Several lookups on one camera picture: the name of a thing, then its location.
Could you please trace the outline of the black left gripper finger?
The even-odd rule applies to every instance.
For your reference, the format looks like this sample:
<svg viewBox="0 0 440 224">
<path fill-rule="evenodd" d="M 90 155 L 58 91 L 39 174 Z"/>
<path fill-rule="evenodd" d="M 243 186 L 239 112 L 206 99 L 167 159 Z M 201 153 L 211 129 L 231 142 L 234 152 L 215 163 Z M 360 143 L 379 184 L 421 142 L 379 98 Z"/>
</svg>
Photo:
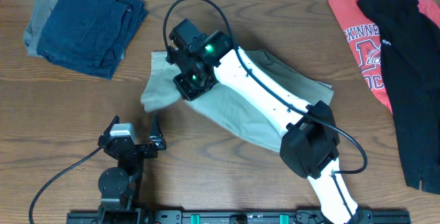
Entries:
<svg viewBox="0 0 440 224">
<path fill-rule="evenodd" d="M 152 115 L 149 138 L 152 141 L 164 141 L 164 136 L 162 134 L 156 113 L 153 113 L 153 115 Z"/>
<path fill-rule="evenodd" d="M 115 124 L 119 124 L 119 123 L 120 123 L 120 117 L 119 117 L 118 115 L 116 115 L 116 116 L 112 119 L 110 125 L 108 125 L 108 127 L 104 130 L 104 132 L 102 133 L 102 136 L 104 136 L 104 137 L 109 137 L 109 136 L 110 136 L 111 129 L 113 128 L 113 126 L 114 126 Z"/>
</svg>

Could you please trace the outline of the khaki shorts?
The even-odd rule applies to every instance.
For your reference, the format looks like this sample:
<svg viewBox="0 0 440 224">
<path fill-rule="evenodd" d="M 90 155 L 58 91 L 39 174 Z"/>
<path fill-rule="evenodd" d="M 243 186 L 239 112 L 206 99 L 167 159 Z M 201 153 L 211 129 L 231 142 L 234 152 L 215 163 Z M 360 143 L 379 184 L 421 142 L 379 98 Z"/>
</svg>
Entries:
<svg viewBox="0 0 440 224">
<path fill-rule="evenodd" d="M 320 100 L 326 104 L 331 102 L 332 85 L 308 78 L 265 50 L 247 51 L 246 54 L 267 75 L 298 97 L 311 104 Z M 166 62 L 166 56 L 166 52 L 151 53 L 151 75 L 140 98 L 147 112 L 163 109 L 182 98 L 173 82 L 181 71 L 178 66 Z M 227 86 L 217 83 L 196 100 L 185 103 L 247 142 L 275 152 L 280 150 L 281 136 L 269 120 Z"/>
</svg>

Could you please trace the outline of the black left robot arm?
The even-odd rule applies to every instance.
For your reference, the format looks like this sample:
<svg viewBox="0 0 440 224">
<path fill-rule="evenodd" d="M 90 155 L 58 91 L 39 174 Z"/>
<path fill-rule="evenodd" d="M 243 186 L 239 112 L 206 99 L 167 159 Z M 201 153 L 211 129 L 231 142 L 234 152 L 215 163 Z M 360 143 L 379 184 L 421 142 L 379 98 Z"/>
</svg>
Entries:
<svg viewBox="0 0 440 224">
<path fill-rule="evenodd" d="M 134 126 L 115 116 L 98 139 L 98 146 L 117 160 L 116 167 L 105 170 L 99 180 L 101 192 L 99 223 L 153 223 L 154 213 L 139 202 L 144 161 L 166 150 L 166 141 L 153 114 L 148 142 L 136 144 Z"/>
</svg>

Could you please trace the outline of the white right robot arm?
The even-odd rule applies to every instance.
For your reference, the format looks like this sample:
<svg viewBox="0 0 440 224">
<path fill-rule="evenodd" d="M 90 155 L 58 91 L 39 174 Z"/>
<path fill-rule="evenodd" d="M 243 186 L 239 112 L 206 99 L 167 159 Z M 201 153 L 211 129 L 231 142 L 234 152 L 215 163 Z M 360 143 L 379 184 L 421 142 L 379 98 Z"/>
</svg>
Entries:
<svg viewBox="0 0 440 224">
<path fill-rule="evenodd" d="M 340 174 L 340 139 L 327 104 L 310 104 L 286 90 L 221 31 L 208 36 L 185 19 L 169 38 L 167 61 L 181 71 L 173 81 L 184 99 L 201 100 L 219 86 L 233 90 L 275 128 L 281 159 L 310 182 L 322 215 L 331 223 L 360 223 L 359 206 Z"/>
</svg>

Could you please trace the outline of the folded navy blue shorts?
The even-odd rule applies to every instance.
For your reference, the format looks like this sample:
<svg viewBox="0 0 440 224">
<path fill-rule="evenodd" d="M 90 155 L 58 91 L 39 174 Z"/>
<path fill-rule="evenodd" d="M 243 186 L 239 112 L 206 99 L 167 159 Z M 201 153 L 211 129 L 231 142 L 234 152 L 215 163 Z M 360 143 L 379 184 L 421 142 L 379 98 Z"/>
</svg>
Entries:
<svg viewBox="0 0 440 224">
<path fill-rule="evenodd" d="M 55 65 L 110 79 L 147 14 L 143 0 L 58 0 L 36 53 Z"/>
</svg>

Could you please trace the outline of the folded grey garment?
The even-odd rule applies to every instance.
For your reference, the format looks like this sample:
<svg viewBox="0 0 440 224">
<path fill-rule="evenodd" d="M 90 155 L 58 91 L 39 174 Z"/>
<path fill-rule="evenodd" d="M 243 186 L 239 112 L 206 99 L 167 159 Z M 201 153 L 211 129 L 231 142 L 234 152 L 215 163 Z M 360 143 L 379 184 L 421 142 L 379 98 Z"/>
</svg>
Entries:
<svg viewBox="0 0 440 224">
<path fill-rule="evenodd" d="M 42 29 L 52 13 L 54 6 L 58 0 L 36 0 L 32 11 L 31 21 L 27 26 L 23 36 L 23 42 L 27 48 L 27 52 L 31 56 L 39 56 L 36 53 L 36 46 L 41 37 Z"/>
</svg>

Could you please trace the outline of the black garment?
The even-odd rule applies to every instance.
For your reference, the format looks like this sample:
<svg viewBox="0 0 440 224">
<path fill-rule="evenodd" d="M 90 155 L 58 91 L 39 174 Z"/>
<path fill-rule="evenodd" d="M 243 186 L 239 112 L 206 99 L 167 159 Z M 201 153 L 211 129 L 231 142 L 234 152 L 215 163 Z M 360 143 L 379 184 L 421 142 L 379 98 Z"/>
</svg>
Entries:
<svg viewBox="0 0 440 224">
<path fill-rule="evenodd" d="M 382 78 L 407 186 L 439 193 L 439 27 L 418 0 L 358 0 L 379 28 Z"/>
</svg>

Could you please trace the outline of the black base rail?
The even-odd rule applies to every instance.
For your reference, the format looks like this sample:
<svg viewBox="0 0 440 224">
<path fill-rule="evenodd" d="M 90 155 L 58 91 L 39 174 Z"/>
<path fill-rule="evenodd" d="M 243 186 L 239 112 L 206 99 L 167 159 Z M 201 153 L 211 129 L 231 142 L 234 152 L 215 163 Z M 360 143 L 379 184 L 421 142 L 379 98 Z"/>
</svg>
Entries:
<svg viewBox="0 0 440 224">
<path fill-rule="evenodd" d="M 153 223 L 153 224 L 325 224 L 319 210 L 296 212 L 182 212 L 161 210 L 147 212 L 76 212 L 67 214 L 67 223 Z"/>
</svg>

